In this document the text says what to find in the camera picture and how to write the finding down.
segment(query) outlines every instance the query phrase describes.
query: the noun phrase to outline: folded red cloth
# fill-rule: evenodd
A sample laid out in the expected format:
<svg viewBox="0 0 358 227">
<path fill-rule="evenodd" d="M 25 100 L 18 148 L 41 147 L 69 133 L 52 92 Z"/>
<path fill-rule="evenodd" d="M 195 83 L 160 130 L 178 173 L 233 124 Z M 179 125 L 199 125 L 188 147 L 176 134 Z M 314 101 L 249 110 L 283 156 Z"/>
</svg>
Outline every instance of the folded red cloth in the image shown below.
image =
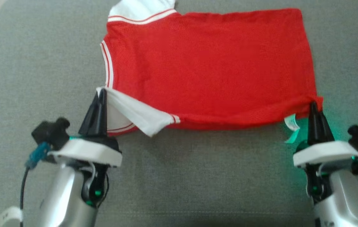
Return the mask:
<svg viewBox="0 0 358 227">
<path fill-rule="evenodd" d="M 312 101 L 322 109 L 299 9 L 181 15 L 173 0 L 135 2 L 110 11 L 106 86 L 169 113 L 170 127 L 248 128 L 307 116 Z"/>
</svg>

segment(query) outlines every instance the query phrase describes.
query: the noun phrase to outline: red fabric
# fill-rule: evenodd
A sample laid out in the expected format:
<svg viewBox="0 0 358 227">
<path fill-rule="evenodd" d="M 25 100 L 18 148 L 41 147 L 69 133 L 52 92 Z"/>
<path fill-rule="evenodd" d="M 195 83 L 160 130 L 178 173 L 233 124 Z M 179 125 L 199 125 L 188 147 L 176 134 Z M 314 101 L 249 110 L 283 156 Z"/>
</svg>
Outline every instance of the red fabric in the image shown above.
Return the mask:
<svg viewBox="0 0 358 227">
<path fill-rule="evenodd" d="M 107 24 L 110 87 L 179 116 L 173 128 L 222 130 L 307 116 L 316 94 L 298 9 L 179 13 Z"/>
</svg>

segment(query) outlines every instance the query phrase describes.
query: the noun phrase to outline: gray cushion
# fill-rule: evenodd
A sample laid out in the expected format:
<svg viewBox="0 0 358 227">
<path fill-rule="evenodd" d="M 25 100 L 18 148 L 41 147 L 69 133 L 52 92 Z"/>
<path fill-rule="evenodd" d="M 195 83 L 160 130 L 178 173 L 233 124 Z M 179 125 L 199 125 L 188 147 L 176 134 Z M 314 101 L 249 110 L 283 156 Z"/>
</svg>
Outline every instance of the gray cushion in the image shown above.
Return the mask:
<svg viewBox="0 0 358 227">
<path fill-rule="evenodd" d="M 0 11 L 0 212 L 19 205 L 23 163 L 42 120 L 68 118 L 76 134 L 104 84 L 99 43 L 117 1 L 9 0 Z M 358 0 L 180 0 L 177 10 L 227 13 L 300 8 L 319 95 L 337 139 L 358 124 Z M 306 120 L 298 141 L 306 137 Z M 96 226 L 313 226 L 296 144 L 283 124 L 242 131 L 165 129 L 118 138 L 121 168 Z M 57 167 L 39 164 L 26 185 L 26 226 Z"/>
</svg>

